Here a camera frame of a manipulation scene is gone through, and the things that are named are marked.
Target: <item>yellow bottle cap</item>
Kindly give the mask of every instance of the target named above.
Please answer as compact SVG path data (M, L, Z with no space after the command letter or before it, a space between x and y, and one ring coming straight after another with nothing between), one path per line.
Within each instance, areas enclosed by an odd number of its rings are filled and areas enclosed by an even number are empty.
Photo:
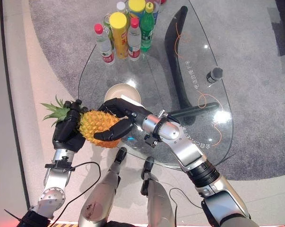
M129 0L129 9L134 12L142 12L146 7L145 0Z
M152 3L152 2L148 2L148 3L146 4L146 12L147 12L147 13L152 13L153 10L154 10L154 5L153 5L153 3Z
M123 13L116 12L110 16L110 26L114 29L122 29L127 24L127 18Z

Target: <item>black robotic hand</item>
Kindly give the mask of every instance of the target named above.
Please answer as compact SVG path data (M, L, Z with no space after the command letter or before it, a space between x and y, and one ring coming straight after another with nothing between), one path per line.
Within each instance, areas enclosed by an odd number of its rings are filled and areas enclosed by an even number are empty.
M55 149L67 149L78 152L85 143L85 138L78 131L80 113L88 111L86 107L80 107L81 100L71 103L66 101L64 107L70 108L66 118L55 125L53 145Z
M143 119L152 114L142 106L134 105L121 98L113 98L106 101L98 110L114 114L118 118L128 117L117 122L109 130L94 134L95 139L102 141L120 139L131 131L134 124L141 126Z

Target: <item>white bottle cap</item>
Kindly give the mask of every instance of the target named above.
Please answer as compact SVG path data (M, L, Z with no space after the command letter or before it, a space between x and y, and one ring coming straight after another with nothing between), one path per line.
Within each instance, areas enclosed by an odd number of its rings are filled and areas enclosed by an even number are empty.
M117 3L117 10L120 13L124 13L125 12L125 4L123 1L120 1Z

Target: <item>white bowl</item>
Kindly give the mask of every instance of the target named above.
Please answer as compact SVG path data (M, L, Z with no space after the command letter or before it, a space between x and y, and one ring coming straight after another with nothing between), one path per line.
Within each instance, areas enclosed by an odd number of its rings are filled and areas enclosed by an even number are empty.
M104 101L112 98L121 98L121 95L129 97L134 101L141 103L141 97L139 92L132 86L128 84L115 84L106 92Z

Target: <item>pineapple leaves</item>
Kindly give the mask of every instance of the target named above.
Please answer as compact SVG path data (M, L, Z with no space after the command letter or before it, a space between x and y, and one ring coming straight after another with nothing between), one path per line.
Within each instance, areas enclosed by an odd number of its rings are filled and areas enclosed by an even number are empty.
M55 106L52 103L50 103L50 104L41 103L43 106L46 107L47 110L52 111L52 113L49 115L46 115L43 118L43 120L46 120L49 118L57 118L57 120L53 123L53 125L55 125L57 122L63 121L67 116L67 112L69 111L69 108L64 107L64 103L63 103L62 99L58 99L57 96L55 96L55 100L56 100L58 106Z

